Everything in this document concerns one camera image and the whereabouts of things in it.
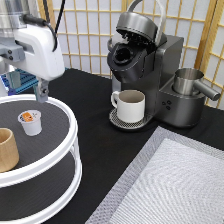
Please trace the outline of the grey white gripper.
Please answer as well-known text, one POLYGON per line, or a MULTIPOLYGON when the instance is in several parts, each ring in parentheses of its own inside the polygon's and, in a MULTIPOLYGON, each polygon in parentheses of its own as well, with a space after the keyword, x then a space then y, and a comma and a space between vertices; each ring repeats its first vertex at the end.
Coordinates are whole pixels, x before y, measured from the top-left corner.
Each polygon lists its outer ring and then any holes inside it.
MULTIPOLYGON (((53 34, 48 28, 34 25, 14 29, 11 37, 0 35, 0 56, 4 62, 42 78, 33 86, 40 103, 48 100, 48 81, 60 77, 65 71, 60 45, 54 49, 54 44, 53 34)), ((21 86, 18 71, 9 72, 7 79, 12 89, 21 86)))

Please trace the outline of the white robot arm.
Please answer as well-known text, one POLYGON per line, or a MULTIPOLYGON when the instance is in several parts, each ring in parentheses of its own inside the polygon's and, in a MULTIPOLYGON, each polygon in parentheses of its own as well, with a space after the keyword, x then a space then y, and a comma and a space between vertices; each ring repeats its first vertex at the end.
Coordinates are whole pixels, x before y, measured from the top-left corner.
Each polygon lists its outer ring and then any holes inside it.
POLYGON ((49 82, 65 71, 55 30, 38 17, 35 0, 0 0, 0 75, 13 66, 34 75, 36 100, 48 100, 49 82))

